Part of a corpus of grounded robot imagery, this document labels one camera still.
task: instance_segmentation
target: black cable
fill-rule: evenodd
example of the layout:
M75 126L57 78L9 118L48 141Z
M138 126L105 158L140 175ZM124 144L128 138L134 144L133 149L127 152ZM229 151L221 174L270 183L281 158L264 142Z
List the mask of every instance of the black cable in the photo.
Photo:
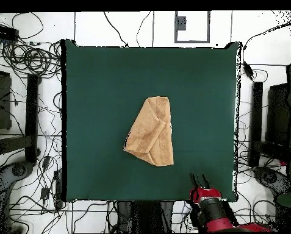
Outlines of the black cable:
M72 233L74 234L75 233L75 231L76 231L76 222L77 221L80 221L86 214L87 214L87 212L89 211L89 209L90 209L90 207L92 206L92 205L107 205L108 204L108 202L107 203L105 203L105 204L96 204L96 203L94 203L94 204L90 204L89 206L88 206L88 208L86 209L86 211L85 211L85 213L79 218L79 219L77 219L77 220L75 220L75 222L74 222L74 230L72 231Z
M247 48L247 44L248 44L248 42L249 42L252 38L257 37L257 36L260 36L260 35L263 35L263 34L266 34L266 33L268 33L268 32L271 32L271 31L274 31L274 30L277 30L277 29L280 29L280 28L283 28L283 27L286 27L286 26L290 26L290 25L291 25L291 19L290 19L288 22L286 22L286 23L284 23L284 24L282 24L282 25L277 25L277 26L275 26L275 27L272 27L271 29L267 29L267 30L264 31L264 32L261 32L261 33L259 33L259 34L256 34L256 35L253 35L252 37L250 37L250 38L247 40L247 42L245 43L244 48L243 48L243 54L242 54L242 56L243 56L243 61L245 62L245 59L244 59L244 51L245 51L245 49Z
M19 15L23 15L23 14L25 14L25 13L19 13L19 14L15 15L15 16L12 18L12 27L13 27L13 29L14 29L14 19L15 19L17 16L19 16ZM41 19L40 19L37 15L35 15L34 13L31 12L31 14L33 14L35 17L37 17L37 19L39 20L39 22L40 22L41 25L42 25L42 29L41 29L39 32L37 32L36 34L33 34L33 36L26 37L26 38L22 38L22 37L20 37L22 40L27 40L28 38L32 38L32 37L38 35L39 33L41 33L41 32L43 31L43 28L44 28L44 27L43 27L43 23L42 23Z
M261 203L261 202L266 202L266 203L269 203L269 204L273 205L274 207L276 207L276 205L273 202L271 202L269 200L262 199L262 200L257 201L256 203L254 203L254 205L253 205L253 213L255 213L255 207L256 207L256 205L258 203Z
M67 233L70 234L70 232L68 230L68 226L67 226L67 212L66 211L65 211L65 225L66 225Z
M15 116L12 113L10 113L8 110L6 110L5 107L3 107L1 105L0 105L0 107L1 107L2 110L4 110L6 113L10 114L15 119L15 121L16 121L16 123L18 125L18 128L20 129L20 132L21 132L22 136L25 137L24 132L21 130L21 126L20 126L19 122L17 121L17 119L15 118Z
M25 222L20 222L20 221L15 221L13 218L11 218L11 217L9 217L10 218L10 220L11 221L13 221L13 222L18 222L19 224L24 224L24 225L26 225L27 226L27 232L25 233L25 234L28 234L28 231L29 231L29 229L30 229L30 227L29 227L29 225L27 224L27 223L25 223Z
M250 204L250 201L248 201L248 199L239 191L237 191L247 202L248 204L250 205L250 222L251 222L251 204Z
M58 110L61 110L61 108L59 106L57 106L55 103L55 99L58 95L62 95L62 92L60 91L59 93L55 94L55 96L53 98L53 104L54 104L55 108L57 108Z
M140 27L138 28L138 32L137 32L137 36L136 36L137 43L138 43L138 33L140 32L140 29L141 29L141 27L142 27L142 24L143 24L144 20L147 19L147 17L149 16L149 14L150 14L151 12L152 12L152 11L149 11L149 13L148 13L148 14L145 16L145 18L142 20Z
M109 21L109 19L108 19L106 13L103 12L103 14L104 14L106 20L109 22L109 24L113 27L113 29L114 29L115 31L117 31L117 29L116 29L116 28L113 26L113 24ZM119 35L119 37L120 37L120 40L124 43L124 46L125 46L125 47L129 47L128 43L126 43L126 42L121 38L121 35L120 35L119 31L117 31L117 33L118 33L118 35Z

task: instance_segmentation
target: green mat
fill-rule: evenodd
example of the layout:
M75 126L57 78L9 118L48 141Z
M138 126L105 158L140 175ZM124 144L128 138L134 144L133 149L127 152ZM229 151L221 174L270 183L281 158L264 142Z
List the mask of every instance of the green mat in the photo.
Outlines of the green mat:
M66 40L66 199L183 200L190 172L235 201L239 44L209 48L78 47ZM124 152L148 97L170 100L174 165Z

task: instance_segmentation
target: folded cloth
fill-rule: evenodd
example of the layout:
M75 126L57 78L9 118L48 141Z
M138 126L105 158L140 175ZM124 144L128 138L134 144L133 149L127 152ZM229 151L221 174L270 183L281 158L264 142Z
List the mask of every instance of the folded cloth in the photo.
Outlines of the folded cloth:
M124 151L156 166L173 165L167 97L149 97L126 138Z

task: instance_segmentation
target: cable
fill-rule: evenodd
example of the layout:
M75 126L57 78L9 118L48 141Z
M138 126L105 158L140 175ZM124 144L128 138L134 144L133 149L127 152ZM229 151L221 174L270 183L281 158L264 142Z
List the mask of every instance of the cable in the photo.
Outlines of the cable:
M109 21L107 15L106 15L106 13L103 12L103 14L104 14L106 20L109 22L109 25L111 25L111 26L113 27L113 29L114 29L115 31L117 31L117 29L113 26L113 24L110 23L110 21ZM121 38L121 35L120 35L119 31L117 31L117 33L118 33L118 35L119 35L119 37L120 37L120 40L124 43L124 46L125 46L125 47L129 47L128 43L126 43L126 42Z
M248 201L248 199L239 191L237 191L242 197L244 197L244 199L248 202L248 204L250 205L250 222L251 222L251 204L250 201Z
M15 15L15 16L12 18L12 27L13 27L13 29L14 29L14 19L15 19L17 16L19 16L19 15L23 15L23 14L25 14L25 13L19 13L19 14ZM37 17L37 19L38 19L39 22L41 23L42 29L41 29L39 32L37 32L36 34L33 34L33 36L30 36L30 37L27 37L27 38L22 38L22 37L20 37L22 40L27 40L28 38L32 38L32 37L38 35L40 32L43 31L43 28L44 28L44 27L43 27L43 23L42 23L41 19L40 19L37 15L35 15L34 13L31 12L31 14L33 14L35 17Z
M90 207L92 205L107 205L108 203L109 203L109 201L107 201L105 204L91 204L91 205L89 205L88 208L86 209L85 213L79 219L75 220L75 222L74 222L74 230L72 231L72 233L74 234L75 231L76 231L76 222L80 221L87 214L88 210L90 209Z
M13 222L18 222L19 224L24 224L24 225L26 225L27 226L27 232L25 233L25 234L28 234L28 231L29 231L29 229L30 229L30 227L29 227L29 225L27 224L27 223L25 223L25 222L20 222L20 221L15 221L13 218L11 218L11 217L9 217L10 218L10 220L11 221L13 221Z
M277 26L275 26L275 27L272 27L271 29L267 29L266 31L264 31L264 32L261 32L261 33L259 33L259 34L256 34L256 35L253 35L252 37L250 37L248 40L247 40L247 42L245 43L245 45L244 45L244 48L243 48L243 61L244 61L244 63L246 63L245 62L245 59L244 59L244 51L245 51L245 49L247 48L247 44L248 44L248 42L252 39L252 38L254 38L254 37L257 37L257 36L260 36L260 35L263 35L263 34L266 34L266 33L268 33L268 32L271 32L271 31L274 31L274 30L277 30L277 29L281 29L281 28L283 28L283 27L286 27L286 26L290 26L291 25L291 19L288 21L288 22L286 22L286 23L284 23L284 24L282 24L282 25L277 25Z
M256 203L254 203L254 205L253 205L253 214L255 213L255 207L256 207L256 205L258 203L261 203L261 202L266 202L266 203L269 203L269 204L273 205L274 207L276 207L276 205L273 202L271 202L269 200L262 199L262 200L257 201Z
M143 24L144 20L147 19L147 17L149 16L149 14L150 14L151 12L152 12L152 11L149 11L149 13L148 13L148 14L145 16L145 18L142 20L140 27L138 28L138 32L137 32L137 36L136 36L137 43L138 43L138 33L140 32L140 29L141 29L141 27L142 27L142 24Z

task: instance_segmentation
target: metal frame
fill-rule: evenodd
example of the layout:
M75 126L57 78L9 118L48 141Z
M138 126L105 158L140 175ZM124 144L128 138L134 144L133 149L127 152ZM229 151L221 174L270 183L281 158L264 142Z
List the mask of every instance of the metal frame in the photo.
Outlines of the metal frame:
M210 11L207 16L207 40L178 40L178 11L174 14L174 42L175 43L210 43Z
M26 127L25 136L16 136L0 139L0 155L25 148L25 159L36 163L39 155L37 149L38 137L38 86L41 77L28 74L26 97Z
M263 83L254 82L251 91L250 137L248 143L248 166L258 167L260 154L289 163L291 153L289 146L280 146L268 141L261 141L262 133L262 94Z

